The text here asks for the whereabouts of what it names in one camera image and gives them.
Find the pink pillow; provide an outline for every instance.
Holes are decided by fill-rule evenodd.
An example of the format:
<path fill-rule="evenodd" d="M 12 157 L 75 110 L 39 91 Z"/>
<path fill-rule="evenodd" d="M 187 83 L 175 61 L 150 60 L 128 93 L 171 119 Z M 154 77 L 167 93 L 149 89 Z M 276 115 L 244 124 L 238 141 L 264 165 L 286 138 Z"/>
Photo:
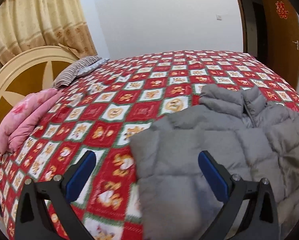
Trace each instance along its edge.
<path fill-rule="evenodd" d="M 43 103 L 39 108 L 37 108 L 29 117 L 24 120 L 24 122 L 19 125 L 19 127 L 17 127 L 17 129 L 9 136 L 9 152 L 16 152 L 19 149 L 27 137 L 33 132 L 39 120 L 63 95 L 63 93 L 58 92 L 56 95 Z"/>
<path fill-rule="evenodd" d="M 0 124 L 0 153 L 5 153 L 8 137 L 12 132 L 41 104 L 56 94 L 57 89 L 55 88 L 42 90 L 38 93 L 27 95 L 13 107 Z"/>

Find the red patterned bedspread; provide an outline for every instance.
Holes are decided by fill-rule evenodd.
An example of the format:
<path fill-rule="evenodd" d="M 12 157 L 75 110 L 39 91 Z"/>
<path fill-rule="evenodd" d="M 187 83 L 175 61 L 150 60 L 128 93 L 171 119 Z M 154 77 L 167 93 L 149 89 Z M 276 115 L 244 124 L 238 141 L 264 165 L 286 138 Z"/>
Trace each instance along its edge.
<path fill-rule="evenodd" d="M 63 174 L 90 149 L 96 168 L 72 208 L 95 239 L 142 238 L 135 165 L 129 137 L 160 116 L 198 104 L 202 86 L 257 85 L 270 101 L 299 111 L 295 90 L 248 54 L 177 51 L 104 64 L 65 88 L 21 149 L 0 157 L 0 201 L 10 239 L 24 180 Z M 63 227 L 47 202 L 60 236 Z"/>

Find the round headboard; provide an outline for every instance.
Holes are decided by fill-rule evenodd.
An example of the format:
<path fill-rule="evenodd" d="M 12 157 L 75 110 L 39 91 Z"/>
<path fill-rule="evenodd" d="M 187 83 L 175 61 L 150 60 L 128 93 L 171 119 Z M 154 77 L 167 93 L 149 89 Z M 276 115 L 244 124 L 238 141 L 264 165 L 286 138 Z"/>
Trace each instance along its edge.
<path fill-rule="evenodd" d="M 0 123 L 30 93 L 51 87 L 58 74 L 78 58 L 57 46 L 22 52 L 0 70 Z"/>

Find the beige curtain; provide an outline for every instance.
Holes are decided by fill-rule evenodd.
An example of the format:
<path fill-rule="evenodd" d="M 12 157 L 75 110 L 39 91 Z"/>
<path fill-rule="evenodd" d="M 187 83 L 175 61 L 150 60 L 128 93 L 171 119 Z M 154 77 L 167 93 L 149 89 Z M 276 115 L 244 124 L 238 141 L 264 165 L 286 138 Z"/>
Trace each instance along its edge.
<path fill-rule="evenodd" d="M 0 62 L 59 45 L 79 58 L 97 55 L 80 0 L 5 0 L 0 6 Z"/>

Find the wooden door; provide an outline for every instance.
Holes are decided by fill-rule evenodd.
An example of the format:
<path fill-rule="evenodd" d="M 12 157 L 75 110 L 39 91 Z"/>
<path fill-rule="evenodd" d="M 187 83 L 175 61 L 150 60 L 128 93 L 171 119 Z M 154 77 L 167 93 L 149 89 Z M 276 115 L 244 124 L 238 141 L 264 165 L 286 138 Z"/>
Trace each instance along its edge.
<path fill-rule="evenodd" d="M 267 66 L 296 89 L 299 77 L 297 13 L 288 0 L 262 1 L 267 25 Z"/>

